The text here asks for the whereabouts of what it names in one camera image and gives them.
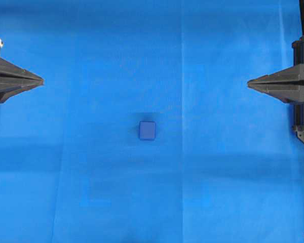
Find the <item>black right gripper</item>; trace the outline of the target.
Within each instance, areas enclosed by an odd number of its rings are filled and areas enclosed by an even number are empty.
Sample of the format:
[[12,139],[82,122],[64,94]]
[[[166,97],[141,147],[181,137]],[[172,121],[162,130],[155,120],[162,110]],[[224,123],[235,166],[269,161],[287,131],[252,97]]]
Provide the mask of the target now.
[[267,94],[283,103],[298,103],[294,107],[293,130],[304,144],[304,86],[301,85],[258,85],[280,84],[304,81],[304,36],[292,43],[293,64],[295,66],[264,75],[248,81],[248,87]]

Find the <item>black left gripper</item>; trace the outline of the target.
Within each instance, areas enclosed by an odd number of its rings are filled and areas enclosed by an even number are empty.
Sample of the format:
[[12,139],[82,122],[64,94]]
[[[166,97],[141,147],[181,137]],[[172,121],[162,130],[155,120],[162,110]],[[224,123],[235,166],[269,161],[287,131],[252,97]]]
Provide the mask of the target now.
[[[3,47],[3,41],[0,39],[0,50]],[[5,59],[0,58],[0,77],[15,77],[15,78],[25,78],[43,81],[44,79],[36,74],[20,68]],[[15,88],[8,88],[0,90],[0,104],[5,103],[9,98],[16,96],[20,93],[32,90],[34,88],[43,86],[43,82],[31,83],[28,85],[18,86]]]

